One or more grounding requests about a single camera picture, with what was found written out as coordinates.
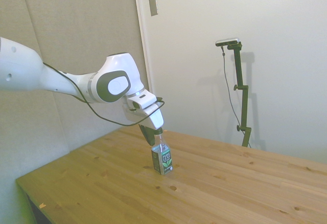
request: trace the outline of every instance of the black cable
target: black cable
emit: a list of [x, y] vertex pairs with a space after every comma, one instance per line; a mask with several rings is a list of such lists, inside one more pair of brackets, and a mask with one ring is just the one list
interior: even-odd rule
[[84, 97], [82, 91], [81, 91], [80, 88], [77, 86], [77, 84], [76, 84], [74, 81], [72, 81], [68, 76], [65, 76], [65, 75], [62, 74], [60, 71], [58, 71], [56, 68], [52, 67], [51, 65], [49, 65], [49, 64], [47, 64], [47, 63], [43, 63], [43, 64], [46, 65], [47, 67], [53, 69], [56, 73], [60, 74], [60, 75], [63, 76], [64, 78], [68, 79], [70, 82], [72, 82], [72, 84], [73, 84], [73, 85], [77, 88], [77, 90], [80, 92], [80, 94], [81, 94], [81, 96], [82, 96], [84, 102], [85, 102], [85, 103], [88, 105], [88, 107], [93, 111], [93, 113], [94, 113], [95, 115], [97, 115], [99, 118], [101, 118], [101, 119], [103, 119], [103, 120], [106, 120], [106, 121], [108, 121], [108, 122], [111, 122], [111, 123], [115, 123], [115, 124], [118, 124], [118, 125], [121, 125], [121, 126], [126, 126], [126, 127], [128, 127], [128, 126], [134, 126], [134, 125], [139, 124], [140, 122], [146, 120], [148, 117], [150, 117], [152, 114], [154, 114], [157, 110], [159, 110], [159, 109], [160, 109], [160, 108], [165, 104], [165, 102], [164, 102], [163, 100], [161, 100], [160, 98], [157, 98], [157, 102], [162, 103], [162, 105], [159, 106], [159, 107], [158, 107], [156, 110], [154, 110], [152, 113], [150, 113], [149, 115], [147, 115], [145, 118], [139, 120], [139, 121], [136, 122], [136, 123], [132, 123], [132, 124], [122, 124], [122, 123], [119, 123], [119, 122], [115, 122], [115, 121], [113, 121], [113, 120], [110, 120], [110, 119], [106, 119], [106, 118], [104, 118], [104, 117], [101, 117], [99, 114], [97, 114], [97, 112], [92, 108], [92, 106], [90, 105], [90, 103], [86, 100], [86, 98]]
[[229, 91], [229, 85], [228, 85], [228, 81], [227, 81], [227, 76], [226, 76], [226, 64], [225, 64], [225, 52], [224, 52], [224, 47], [223, 46], [221, 46], [221, 50], [223, 51], [223, 58], [224, 58], [224, 75], [225, 75], [225, 80], [226, 80], [226, 84], [227, 84], [227, 90], [228, 90], [228, 97], [229, 97], [229, 102], [230, 102], [230, 105], [231, 105], [231, 109], [233, 110], [233, 113], [234, 113], [234, 115], [235, 115], [235, 117], [236, 117], [236, 119], [237, 119], [237, 122], [238, 122], [238, 124], [239, 124], [239, 126], [241, 127], [241, 123], [240, 123], [240, 120], [239, 120], [239, 118], [237, 117], [237, 115], [236, 115], [236, 112], [235, 112], [235, 110], [234, 110], [234, 106], [233, 106], [233, 104], [232, 104], [232, 102], [231, 102], [231, 98], [230, 98], [230, 91]]

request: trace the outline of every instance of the wooden table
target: wooden table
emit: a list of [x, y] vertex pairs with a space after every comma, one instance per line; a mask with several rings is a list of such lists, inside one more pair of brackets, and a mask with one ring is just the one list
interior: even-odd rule
[[51, 223], [327, 223], [327, 165], [163, 134], [174, 167], [164, 176], [135, 126], [17, 182]]

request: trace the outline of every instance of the light switch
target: light switch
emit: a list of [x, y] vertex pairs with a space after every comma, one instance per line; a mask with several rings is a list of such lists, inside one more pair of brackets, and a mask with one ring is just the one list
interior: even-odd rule
[[157, 0], [149, 0], [151, 16], [158, 14]]

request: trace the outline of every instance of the white wall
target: white wall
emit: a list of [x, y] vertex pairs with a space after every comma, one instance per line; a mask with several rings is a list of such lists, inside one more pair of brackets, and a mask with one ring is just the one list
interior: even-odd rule
[[[239, 37], [252, 147], [327, 163], [327, 0], [139, 0], [165, 128], [241, 145], [219, 39]], [[236, 83], [232, 51], [229, 85]], [[241, 91], [231, 91], [241, 115]]]

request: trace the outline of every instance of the wood knot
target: wood knot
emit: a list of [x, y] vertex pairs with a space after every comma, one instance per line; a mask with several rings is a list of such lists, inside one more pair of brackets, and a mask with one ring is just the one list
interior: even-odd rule
[[62, 210], [62, 207], [60, 205], [56, 205], [55, 210]]

